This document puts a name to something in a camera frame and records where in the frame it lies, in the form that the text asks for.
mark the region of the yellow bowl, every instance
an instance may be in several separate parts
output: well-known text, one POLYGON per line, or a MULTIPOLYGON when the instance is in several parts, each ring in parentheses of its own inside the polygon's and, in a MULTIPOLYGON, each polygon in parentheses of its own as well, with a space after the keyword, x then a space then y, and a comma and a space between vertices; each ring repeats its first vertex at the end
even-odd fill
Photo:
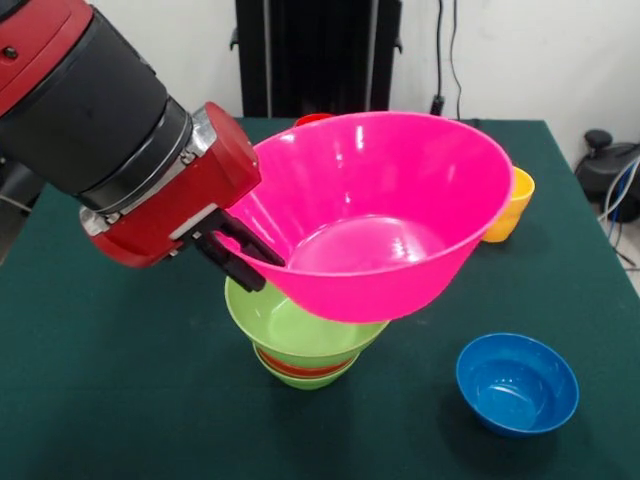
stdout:
POLYGON ((482 240, 489 243, 504 242, 511 232, 513 232, 520 221, 522 213, 529 205, 536 183, 524 170, 513 167, 515 170, 515 185, 509 205, 498 217, 493 225, 489 227, 482 240))

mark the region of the cable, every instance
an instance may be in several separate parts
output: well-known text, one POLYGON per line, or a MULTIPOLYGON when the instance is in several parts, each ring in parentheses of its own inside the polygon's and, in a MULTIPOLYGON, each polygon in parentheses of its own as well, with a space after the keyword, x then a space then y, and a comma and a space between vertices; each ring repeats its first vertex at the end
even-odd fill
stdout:
POLYGON ((449 63, 451 64, 451 73, 453 80, 458 86, 458 99, 456 100, 456 118, 460 120, 460 97, 462 96, 462 85, 456 73, 456 67, 453 63, 453 47, 456 42, 456 34, 458 33, 458 0, 453 0, 453 29, 451 31, 451 43, 449 44, 449 63))
POLYGON ((442 29, 442 0, 438 0, 438 25, 436 26, 436 62, 438 66, 438 97, 442 96, 442 58, 440 55, 440 30, 442 29))
MULTIPOLYGON (((620 179, 620 183, 618 183, 618 188, 616 190, 616 200, 620 197, 622 193, 622 189, 626 186, 627 180, 629 179, 628 172, 624 172, 622 178, 620 179)), ((611 240, 611 235, 613 235, 613 229, 616 227, 616 222, 618 221, 618 214, 620 213, 620 206, 618 205, 616 209, 613 211, 613 218, 611 219, 611 228, 609 229, 609 235, 607 238, 611 240)))
POLYGON ((613 179, 613 182, 611 182, 611 185, 609 186, 609 190, 607 191, 607 197, 605 198, 605 201, 604 201, 604 212, 602 213, 602 215, 598 217, 598 221, 602 221, 602 220, 606 221, 609 214, 613 212, 616 209, 616 207, 620 205, 620 203, 622 203, 622 200, 624 200, 624 197, 627 196, 627 193, 631 188, 631 184, 633 184, 633 180, 636 176, 636 172, 638 171, 639 167, 640 167, 640 158, 636 158, 630 161, 627 164, 627 166, 624 167, 622 170, 620 170, 620 173, 616 175, 616 178, 613 179), (631 173, 629 174, 629 180, 627 180, 627 184, 625 185, 624 190, 622 191, 620 196, 616 199, 616 201, 613 203, 613 205, 609 205, 609 202, 611 202, 611 196, 613 195, 613 190, 615 189, 616 185, 618 184, 622 176, 629 169, 631 169, 631 173))
POLYGON ((27 213, 31 213, 31 209, 26 205, 23 205, 20 202, 15 201, 13 198, 5 197, 4 195, 0 195, 0 200, 4 200, 5 202, 13 205, 14 207, 18 207, 20 210, 24 210, 27 213))
POLYGON ((629 265, 631 265, 633 268, 636 268, 638 265, 636 265, 636 262, 634 262, 633 260, 631 260, 629 257, 627 257, 624 253, 616 250, 616 253, 618 255, 620 255, 620 258, 623 259, 625 262, 627 262, 629 265))
POLYGON ((615 248, 616 251, 620 245, 620 240, 622 240, 622 222, 618 223, 618 238, 616 239, 616 243, 613 245, 613 248, 615 248))

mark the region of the black cabinet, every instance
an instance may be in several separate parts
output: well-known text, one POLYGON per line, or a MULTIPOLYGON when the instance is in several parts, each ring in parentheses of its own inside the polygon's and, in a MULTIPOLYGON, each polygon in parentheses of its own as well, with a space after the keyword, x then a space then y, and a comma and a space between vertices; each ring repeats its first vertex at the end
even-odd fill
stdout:
POLYGON ((386 110, 399 0, 236 0, 245 116, 386 110))

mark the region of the blue bowl rim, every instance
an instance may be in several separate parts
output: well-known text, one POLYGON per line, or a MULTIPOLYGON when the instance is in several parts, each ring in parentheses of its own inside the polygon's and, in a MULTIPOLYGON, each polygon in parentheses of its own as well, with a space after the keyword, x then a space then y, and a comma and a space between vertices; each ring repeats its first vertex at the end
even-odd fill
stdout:
POLYGON ((560 428, 565 423, 567 423, 569 421, 569 419, 573 416, 573 414, 575 413, 576 409, 578 408, 578 403, 580 401, 580 386, 578 385, 578 379, 576 378, 576 375, 573 372, 573 369, 571 368, 569 363, 562 357, 562 355, 560 355, 558 352, 556 352, 551 347, 549 347, 549 346, 545 345, 544 343, 536 340, 535 338, 528 337, 527 335, 521 335, 519 333, 508 333, 508 332, 488 333, 486 335, 482 335, 480 337, 476 337, 471 342, 469 342, 462 349, 462 351, 460 352, 460 355, 458 355, 458 360, 456 361, 456 383, 458 384, 458 389, 460 390, 460 393, 464 397, 464 399, 467 402, 467 404, 476 413, 476 415, 478 415, 479 417, 483 418, 487 422, 489 422, 489 423, 491 423, 491 424, 493 424, 493 425, 495 425, 495 426, 497 426, 499 428, 502 428, 504 430, 508 430, 508 431, 514 432, 514 433, 521 433, 521 434, 524 434, 524 435, 537 435, 537 434, 541 434, 541 433, 551 432, 553 430, 556 430, 557 428, 560 428), (491 338, 491 337, 518 337, 518 338, 521 338, 523 340, 528 340, 528 341, 530 341, 532 343, 535 343, 538 346, 546 349, 547 351, 551 352, 560 361, 560 363, 562 363, 566 367, 567 371, 569 372, 569 376, 573 380, 573 384, 576 387, 576 397, 575 397, 575 400, 573 402, 573 406, 571 408, 571 411, 567 414, 567 416, 561 422, 558 422, 556 425, 553 425, 553 426, 548 427, 548 428, 541 428, 541 429, 538 429, 538 430, 533 430, 533 429, 531 429, 531 430, 523 430, 523 429, 520 429, 520 428, 514 428, 514 427, 511 427, 509 425, 504 425, 502 423, 496 422, 495 420, 487 417, 485 414, 480 412, 476 408, 476 406, 471 402, 471 400, 465 394, 465 391, 462 388, 462 385, 460 385, 460 360, 462 360, 462 357, 467 352, 469 347, 471 347, 472 345, 474 345, 477 342, 484 341, 487 338, 491 338))

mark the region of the white wall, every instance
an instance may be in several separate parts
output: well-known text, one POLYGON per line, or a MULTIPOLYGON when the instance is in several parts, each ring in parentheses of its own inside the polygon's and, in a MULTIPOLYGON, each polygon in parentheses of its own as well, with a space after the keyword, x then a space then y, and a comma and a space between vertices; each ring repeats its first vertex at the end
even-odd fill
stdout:
MULTIPOLYGON (((452 0, 444 0, 448 62, 452 0)), ((437 0, 404 0, 391 103, 428 110, 436 91, 437 0)), ((459 0, 454 59, 466 118, 546 120, 570 163, 593 127, 640 140, 640 45, 635 0, 459 0)), ((444 68, 445 114, 455 85, 444 68)))
MULTIPOLYGON (((228 42, 234 0, 94 0, 188 109, 212 99, 242 114, 238 50, 228 42)), ((452 0, 444 0, 448 60, 452 0)), ((427 111, 436 89, 437 0, 404 0, 391 106, 427 111)), ((640 61, 635 0, 459 0, 456 67, 462 114, 542 118, 573 163, 582 134, 640 139, 640 61)), ((445 114, 455 90, 444 67, 445 114)))
POLYGON ((213 100, 242 115, 234 0, 88 0, 127 37, 185 108, 213 100))

